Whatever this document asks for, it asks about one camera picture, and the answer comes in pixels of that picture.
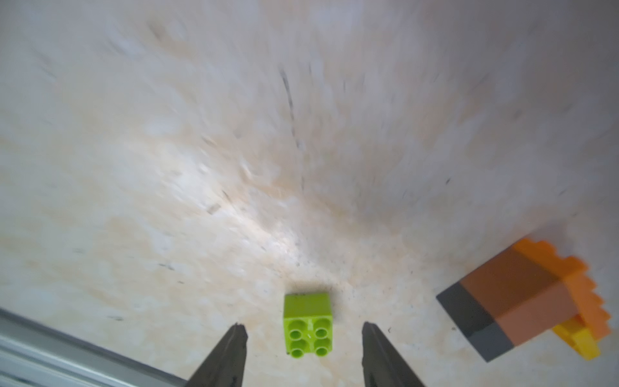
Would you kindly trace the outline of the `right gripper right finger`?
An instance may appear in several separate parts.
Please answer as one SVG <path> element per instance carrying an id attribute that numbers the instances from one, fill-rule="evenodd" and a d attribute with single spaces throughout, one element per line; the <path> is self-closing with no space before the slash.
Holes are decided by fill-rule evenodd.
<path id="1" fill-rule="evenodd" d="M 364 323 L 362 337 L 366 387 L 425 386 L 375 323 Z"/>

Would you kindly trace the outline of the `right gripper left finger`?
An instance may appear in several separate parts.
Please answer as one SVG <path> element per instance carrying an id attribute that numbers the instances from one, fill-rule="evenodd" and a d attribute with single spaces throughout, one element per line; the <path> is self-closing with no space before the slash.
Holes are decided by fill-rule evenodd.
<path id="1" fill-rule="evenodd" d="M 248 333 L 243 324 L 230 327 L 185 384 L 186 387 L 241 387 Z"/>

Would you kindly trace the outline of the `lime green square brick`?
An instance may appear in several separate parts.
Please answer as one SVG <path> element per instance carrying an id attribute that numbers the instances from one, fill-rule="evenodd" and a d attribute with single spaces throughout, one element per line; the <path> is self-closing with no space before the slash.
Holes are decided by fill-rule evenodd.
<path id="1" fill-rule="evenodd" d="M 333 348 L 333 314 L 329 293 L 287 294 L 283 329 L 286 352 L 293 359 L 324 357 Z"/>

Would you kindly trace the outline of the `black square brick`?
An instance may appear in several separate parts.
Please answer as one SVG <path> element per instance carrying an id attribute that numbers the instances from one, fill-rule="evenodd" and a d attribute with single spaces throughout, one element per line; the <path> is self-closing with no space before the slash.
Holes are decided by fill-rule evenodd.
<path id="1" fill-rule="evenodd" d="M 494 317 L 459 282 L 443 290 L 436 299 L 487 363 L 514 348 Z"/>

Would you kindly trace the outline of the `brown brick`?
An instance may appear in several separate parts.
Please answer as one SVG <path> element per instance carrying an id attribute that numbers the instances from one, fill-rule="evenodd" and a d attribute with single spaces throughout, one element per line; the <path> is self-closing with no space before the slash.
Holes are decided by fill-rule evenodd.
<path id="1" fill-rule="evenodd" d="M 459 282 L 498 322 L 553 282 L 544 269 L 525 258 L 491 260 Z"/>
<path id="2" fill-rule="evenodd" d="M 480 267 L 469 289 L 513 345 L 521 345 L 570 319 L 577 308 L 566 285 L 510 249 Z"/>

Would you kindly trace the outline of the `yellow square brick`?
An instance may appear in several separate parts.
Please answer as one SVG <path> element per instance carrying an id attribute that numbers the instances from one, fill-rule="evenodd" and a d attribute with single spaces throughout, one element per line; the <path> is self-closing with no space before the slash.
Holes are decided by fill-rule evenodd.
<path id="1" fill-rule="evenodd" d="M 596 338 L 579 315 L 553 327 L 552 331 L 586 361 L 601 354 Z"/>

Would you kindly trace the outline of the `orange long brick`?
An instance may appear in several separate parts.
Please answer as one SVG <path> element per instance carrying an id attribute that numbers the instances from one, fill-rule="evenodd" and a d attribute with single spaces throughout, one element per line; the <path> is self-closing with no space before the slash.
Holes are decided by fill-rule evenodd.
<path id="1" fill-rule="evenodd" d="M 535 242 L 523 238 L 511 248 L 561 280 L 576 307 L 575 317 L 590 330 L 595 340 L 611 333 L 611 315 L 604 309 L 604 300 L 596 293 L 597 284 L 588 276 L 588 265 L 582 259 L 560 256 L 554 245 L 543 240 Z"/>

